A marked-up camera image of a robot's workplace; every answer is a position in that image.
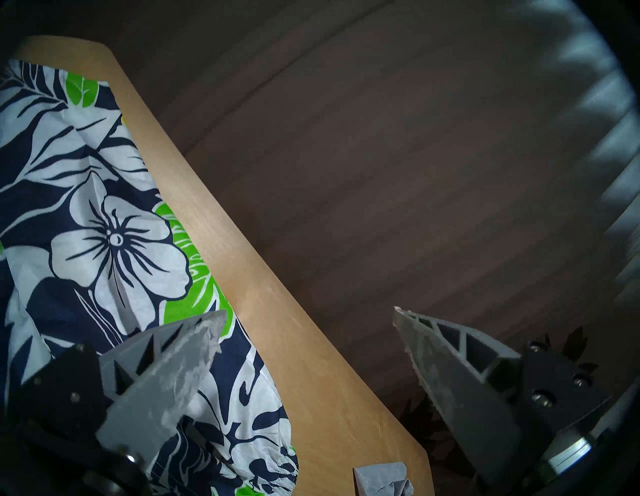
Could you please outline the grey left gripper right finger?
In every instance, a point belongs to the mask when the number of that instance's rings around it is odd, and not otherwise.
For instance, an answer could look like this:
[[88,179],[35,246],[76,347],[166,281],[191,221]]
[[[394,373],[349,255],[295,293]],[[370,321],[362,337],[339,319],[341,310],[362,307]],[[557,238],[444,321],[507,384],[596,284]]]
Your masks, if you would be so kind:
[[421,387],[483,483],[537,483],[562,436],[586,437],[611,396],[545,341],[521,352],[467,326],[395,307]]

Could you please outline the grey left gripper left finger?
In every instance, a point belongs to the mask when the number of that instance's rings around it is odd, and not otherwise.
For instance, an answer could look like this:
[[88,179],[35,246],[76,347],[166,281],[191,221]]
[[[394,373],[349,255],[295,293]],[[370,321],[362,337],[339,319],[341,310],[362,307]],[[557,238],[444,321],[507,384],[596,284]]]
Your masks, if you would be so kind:
[[25,382],[25,420],[145,463],[175,433],[220,352],[224,310],[142,331],[99,355],[72,345]]

